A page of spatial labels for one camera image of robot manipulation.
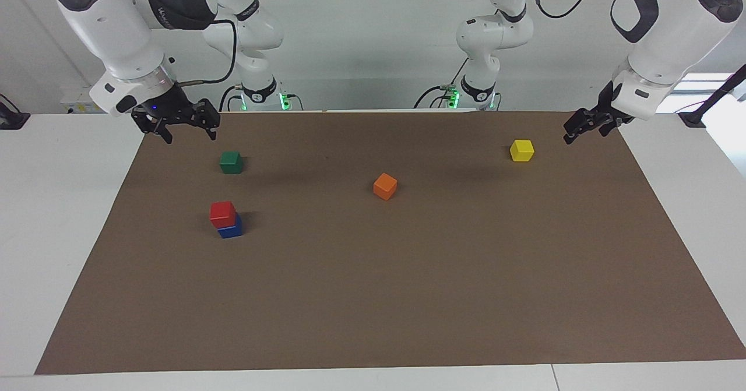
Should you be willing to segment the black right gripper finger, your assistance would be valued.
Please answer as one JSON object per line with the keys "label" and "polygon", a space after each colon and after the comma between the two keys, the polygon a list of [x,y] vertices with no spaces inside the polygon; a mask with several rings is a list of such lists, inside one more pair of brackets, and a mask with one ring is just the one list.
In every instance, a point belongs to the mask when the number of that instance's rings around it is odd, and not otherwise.
{"label": "black right gripper finger", "polygon": [[211,141],[216,141],[221,115],[209,99],[202,98],[195,104],[195,125],[202,128]]}
{"label": "black right gripper finger", "polygon": [[173,134],[168,130],[167,125],[162,120],[147,122],[146,133],[152,133],[159,136],[166,144],[173,143]]}

